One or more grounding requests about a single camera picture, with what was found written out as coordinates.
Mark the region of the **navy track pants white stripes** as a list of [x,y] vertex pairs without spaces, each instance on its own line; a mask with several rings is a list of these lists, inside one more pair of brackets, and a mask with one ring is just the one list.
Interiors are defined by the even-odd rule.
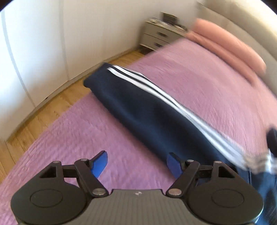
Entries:
[[85,79],[84,86],[163,161],[170,153],[205,165],[222,161],[258,190],[266,206],[276,206],[272,153],[247,158],[238,145],[139,72],[104,63]]

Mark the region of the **salmon pink pillow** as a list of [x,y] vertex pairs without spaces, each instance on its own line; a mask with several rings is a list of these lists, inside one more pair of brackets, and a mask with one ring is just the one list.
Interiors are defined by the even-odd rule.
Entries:
[[267,66],[262,57],[249,45],[223,29],[219,25],[204,19],[196,19],[191,28],[195,33],[217,43],[239,59],[244,61],[255,73],[265,75]]
[[193,31],[187,33],[186,38],[190,41],[193,41],[211,53],[214,53],[223,61],[225,61],[229,66],[235,69],[240,75],[242,75],[250,84],[254,84],[257,80],[256,73],[241,59],[235,56],[230,51],[224,49],[222,46],[218,45],[217,43],[205,38]]

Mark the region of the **pink quilted bedspread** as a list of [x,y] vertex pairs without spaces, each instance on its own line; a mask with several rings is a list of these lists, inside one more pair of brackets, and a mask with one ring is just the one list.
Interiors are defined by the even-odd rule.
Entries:
[[104,63],[1,184],[1,224],[276,224],[276,95],[182,39]]

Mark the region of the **beige padded headboard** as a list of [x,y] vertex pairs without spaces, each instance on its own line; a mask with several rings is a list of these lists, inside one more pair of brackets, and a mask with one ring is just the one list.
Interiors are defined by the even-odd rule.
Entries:
[[262,1],[198,1],[198,17],[211,21],[276,63],[276,14]]

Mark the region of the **white wardrobe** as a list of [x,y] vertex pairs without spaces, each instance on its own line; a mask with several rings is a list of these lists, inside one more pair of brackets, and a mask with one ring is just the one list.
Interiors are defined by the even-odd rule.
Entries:
[[1,139],[69,80],[62,1],[12,1],[1,11]]

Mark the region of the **grey two-drawer nightstand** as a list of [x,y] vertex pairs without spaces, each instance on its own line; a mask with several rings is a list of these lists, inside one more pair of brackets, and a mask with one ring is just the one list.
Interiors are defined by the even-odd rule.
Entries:
[[142,28],[139,45],[153,51],[185,37],[186,29],[170,25],[158,19],[148,19]]

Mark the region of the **items on nightstand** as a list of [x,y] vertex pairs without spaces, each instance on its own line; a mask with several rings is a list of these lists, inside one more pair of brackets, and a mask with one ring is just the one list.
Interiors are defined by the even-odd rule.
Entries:
[[149,21],[152,23],[159,24],[159,25],[163,25],[163,26],[170,25],[170,26],[174,26],[177,29],[188,31],[188,28],[186,28],[184,25],[181,25],[179,23],[179,19],[176,16],[171,15],[171,14],[162,13],[161,19],[152,17],[149,19]]

